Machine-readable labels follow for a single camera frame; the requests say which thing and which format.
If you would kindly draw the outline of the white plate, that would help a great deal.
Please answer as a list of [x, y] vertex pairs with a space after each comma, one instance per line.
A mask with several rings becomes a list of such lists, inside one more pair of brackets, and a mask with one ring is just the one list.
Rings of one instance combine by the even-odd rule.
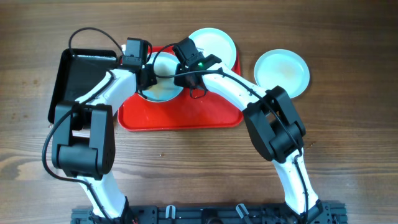
[[[175, 74], [177, 57], [167, 52], [161, 52], [156, 58], [154, 71], [156, 75], [171, 76]], [[178, 96], [183, 88], [174, 84], [174, 78], [156, 78], [157, 84], [144, 90], [142, 93], [146, 100], [151, 102], [165, 102]]]
[[290, 98], [295, 98], [309, 86], [310, 69], [295, 52], [274, 49], [261, 55], [255, 63], [254, 79], [257, 85], [266, 89], [280, 86]]
[[196, 47], [203, 51], [204, 56], [213, 54], [221, 59], [229, 69], [234, 67], [237, 49], [232, 38], [222, 30], [216, 28], [202, 28], [188, 36]]

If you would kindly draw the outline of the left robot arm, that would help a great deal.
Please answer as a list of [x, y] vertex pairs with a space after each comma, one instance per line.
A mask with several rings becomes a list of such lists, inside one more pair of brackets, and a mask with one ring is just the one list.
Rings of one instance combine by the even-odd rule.
[[152, 45], [129, 38], [113, 51], [69, 48], [58, 69], [49, 110], [53, 128], [42, 149], [53, 178], [86, 190], [95, 223], [134, 223], [127, 197], [111, 172], [115, 158], [113, 116], [138, 90], [154, 84], [147, 73]]

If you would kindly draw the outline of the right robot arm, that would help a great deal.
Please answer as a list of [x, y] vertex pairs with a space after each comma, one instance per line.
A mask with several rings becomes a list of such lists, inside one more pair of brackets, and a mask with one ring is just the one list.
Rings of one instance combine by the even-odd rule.
[[247, 81], [217, 56], [204, 56], [188, 37], [172, 50], [179, 61], [174, 83], [215, 93], [239, 109], [255, 150], [277, 171], [287, 206], [301, 223], [314, 221], [320, 201], [304, 164], [306, 130], [287, 92]]

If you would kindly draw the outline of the white plate top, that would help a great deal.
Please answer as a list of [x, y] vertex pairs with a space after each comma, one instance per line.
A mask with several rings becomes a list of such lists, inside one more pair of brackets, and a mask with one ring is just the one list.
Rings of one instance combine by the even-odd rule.
[[232, 38], [222, 30], [216, 28], [202, 28], [188, 36], [196, 47], [203, 51], [204, 56], [213, 54], [221, 59], [229, 69], [234, 67], [237, 49]]

